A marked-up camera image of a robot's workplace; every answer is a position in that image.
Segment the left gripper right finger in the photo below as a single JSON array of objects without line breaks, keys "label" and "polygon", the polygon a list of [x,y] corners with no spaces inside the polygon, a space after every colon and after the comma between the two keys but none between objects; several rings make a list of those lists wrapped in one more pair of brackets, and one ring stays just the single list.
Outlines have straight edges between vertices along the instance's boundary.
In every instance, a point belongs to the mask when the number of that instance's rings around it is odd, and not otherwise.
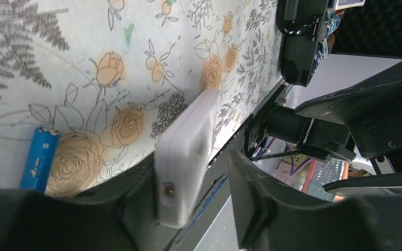
[{"label": "left gripper right finger", "polygon": [[246,250],[402,250],[402,195],[329,202],[228,158],[238,245]]}]

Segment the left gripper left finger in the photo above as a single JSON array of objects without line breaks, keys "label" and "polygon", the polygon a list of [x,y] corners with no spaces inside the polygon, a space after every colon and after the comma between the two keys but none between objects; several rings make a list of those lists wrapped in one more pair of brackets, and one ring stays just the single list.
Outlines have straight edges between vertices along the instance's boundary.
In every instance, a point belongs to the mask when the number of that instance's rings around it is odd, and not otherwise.
[{"label": "left gripper left finger", "polygon": [[73,198],[0,189],[0,250],[153,250],[154,158]]}]

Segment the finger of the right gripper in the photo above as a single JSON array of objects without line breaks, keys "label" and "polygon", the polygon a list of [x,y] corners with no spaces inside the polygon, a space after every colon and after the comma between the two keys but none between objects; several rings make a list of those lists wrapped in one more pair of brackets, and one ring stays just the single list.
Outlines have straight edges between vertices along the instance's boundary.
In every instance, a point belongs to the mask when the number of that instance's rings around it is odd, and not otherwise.
[{"label": "finger of the right gripper", "polygon": [[338,196],[401,195],[402,172],[338,180],[323,188]]},{"label": "finger of the right gripper", "polygon": [[364,158],[402,150],[402,61],[351,87],[306,101],[295,112],[347,126]]}]

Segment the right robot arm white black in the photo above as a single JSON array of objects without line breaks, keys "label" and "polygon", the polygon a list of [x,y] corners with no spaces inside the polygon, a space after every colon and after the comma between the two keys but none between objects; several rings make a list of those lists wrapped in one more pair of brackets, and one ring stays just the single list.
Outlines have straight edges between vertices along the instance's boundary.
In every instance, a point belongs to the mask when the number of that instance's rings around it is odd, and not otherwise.
[{"label": "right robot arm white black", "polygon": [[402,61],[352,87],[306,101],[291,109],[269,101],[246,130],[251,142],[272,136],[296,145],[296,153],[328,162],[357,156],[373,173],[324,185],[342,197],[402,194]]}]

